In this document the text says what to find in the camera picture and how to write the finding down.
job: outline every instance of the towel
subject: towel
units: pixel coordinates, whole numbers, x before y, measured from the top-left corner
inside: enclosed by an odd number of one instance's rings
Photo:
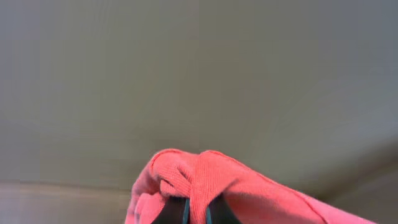
[[[190,198],[190,223],[223,193],[242,223],[373,223],[278,184],[217,151],[158,152],[132,186],[125,224],[152,223],[169,196]]]

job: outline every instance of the black object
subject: black object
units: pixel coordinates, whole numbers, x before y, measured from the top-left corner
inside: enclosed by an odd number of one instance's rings
[[[188,224],[189,198],[170,197],[152,224]]]
[[[189,224],[189,198],[170,197],[152,224]],[[223,194],[214,198],[206,209],[206,224],[241,224]]]
[[[228,206],[223,194],[214,198],[206,210],[206,224],[242,224]]]

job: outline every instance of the pink cloth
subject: pink cloth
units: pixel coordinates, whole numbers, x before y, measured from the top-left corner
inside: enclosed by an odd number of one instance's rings
[[[278,184],[220,152],[157,153],[132,186],[125,224],[152,223],[168,196],[190,198],[190,223],[205,223],[220,193],[242,223],[373,223]]]

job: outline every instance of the beige surface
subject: beige surface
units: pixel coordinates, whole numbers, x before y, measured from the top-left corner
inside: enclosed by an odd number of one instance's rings
[[[0,184],[0,224],[124,223],[129,192]]]
[[[130,189],[179,147],[327,194],[398,133],[397,9],[0,1],[0,180]]]

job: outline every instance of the ceiling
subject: ceiling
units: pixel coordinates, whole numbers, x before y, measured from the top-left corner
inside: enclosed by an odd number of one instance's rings
[[[397,10],[1,1],[0,180],[127,190],[176,147],[327,194],[398,134]]]

